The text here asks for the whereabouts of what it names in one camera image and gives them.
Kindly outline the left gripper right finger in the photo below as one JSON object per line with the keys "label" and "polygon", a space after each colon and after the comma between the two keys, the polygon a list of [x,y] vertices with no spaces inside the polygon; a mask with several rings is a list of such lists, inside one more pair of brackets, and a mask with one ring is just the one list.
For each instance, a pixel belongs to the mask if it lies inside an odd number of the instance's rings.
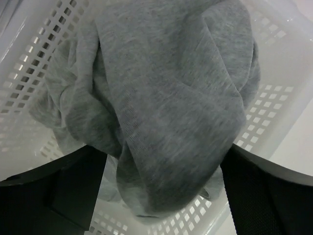
{"label": "left gripper right finger", "polygon": [[312,176],[235,144],[221,169],[238,235],[312,235]]}

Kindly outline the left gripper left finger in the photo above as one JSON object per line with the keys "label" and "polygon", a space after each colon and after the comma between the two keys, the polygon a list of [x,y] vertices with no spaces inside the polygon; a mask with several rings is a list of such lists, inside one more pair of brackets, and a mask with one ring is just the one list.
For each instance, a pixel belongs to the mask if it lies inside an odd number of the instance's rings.
{"label": "left gripper left finger", "polygon": [[107,154],[90,146],[0,183],[2,235],[83,235]]}

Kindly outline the grey tank top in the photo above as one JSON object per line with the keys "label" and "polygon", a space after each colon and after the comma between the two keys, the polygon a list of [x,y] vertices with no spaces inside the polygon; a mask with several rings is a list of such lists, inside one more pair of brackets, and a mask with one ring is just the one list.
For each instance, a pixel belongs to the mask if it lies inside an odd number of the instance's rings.
{"label": "grey tank top", "polygon": [[239,0],[130,0],[95,19],[121,128],[117,184],[138,217],[187,206],[246,123],[260,81]]}
{"label": "grey tank top", "polygon": [[70,39],[53,53],[45,75],[44,92],[30,115],[52,130],[65,155],[84,145],[107,154],[98,196],[119,202],[116,183],[121,154],[120,126],[110,102],[100,43]]}

